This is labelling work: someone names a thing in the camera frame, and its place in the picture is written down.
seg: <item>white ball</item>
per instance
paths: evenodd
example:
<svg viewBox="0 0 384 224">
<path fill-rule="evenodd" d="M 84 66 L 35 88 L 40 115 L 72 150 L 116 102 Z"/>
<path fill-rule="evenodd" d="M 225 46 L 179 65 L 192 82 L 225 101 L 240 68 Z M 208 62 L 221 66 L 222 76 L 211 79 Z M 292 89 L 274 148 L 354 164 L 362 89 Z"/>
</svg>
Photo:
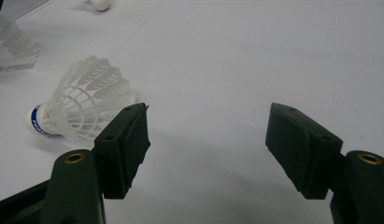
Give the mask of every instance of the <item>white ball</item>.
<svg viewBox="0 0 384 224">
<path fill-rule="evenodd" d="M 105 11 L 109 8 L 109 0 L 92 0 L 92 5 L 98 11 Z"/>
</svg>

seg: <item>white tabletop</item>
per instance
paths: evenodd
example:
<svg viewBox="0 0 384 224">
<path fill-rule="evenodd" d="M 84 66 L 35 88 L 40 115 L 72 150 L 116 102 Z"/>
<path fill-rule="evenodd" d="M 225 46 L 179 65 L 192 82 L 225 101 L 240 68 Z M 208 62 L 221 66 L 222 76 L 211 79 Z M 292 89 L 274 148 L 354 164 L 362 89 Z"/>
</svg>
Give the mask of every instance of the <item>white tabletop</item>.
<svg viewBox="0 0 384 224">
<path fill-rule="evenodd" d="M 305 200 L 264 144 L 272 102 L 384 157 L 384 0 L 51 0 L 17 23 L 41 51 L 0 72 L 0 200 L 85 148 L 24 116 L 90 55 L 149 105 L 151 147 L 107 223 L 332 223 L 332 193 Z"/>
</svg>

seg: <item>shuttlecock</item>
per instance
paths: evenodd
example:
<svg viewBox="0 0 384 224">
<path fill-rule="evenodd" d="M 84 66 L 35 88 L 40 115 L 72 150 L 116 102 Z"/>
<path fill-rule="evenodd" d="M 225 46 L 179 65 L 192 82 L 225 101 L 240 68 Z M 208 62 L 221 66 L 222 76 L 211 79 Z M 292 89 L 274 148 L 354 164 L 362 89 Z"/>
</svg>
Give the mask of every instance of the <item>shuttlecock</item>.
<svg viewBox="0 0 384 224">
<path fill-rule="evenodd" d="M 0 16 L 0 70 L 35 64 L 37 43 L 28 39 L 14 21 Z"/>
<path fill-rule="evenodd" d="M 108 59 L 90 56 L 74 63 L 50 101 L 31 109 L 26 126 L 37 134 L 61 134 L 92 147 L 93 140 L 135 95 Z"/>
</svg>

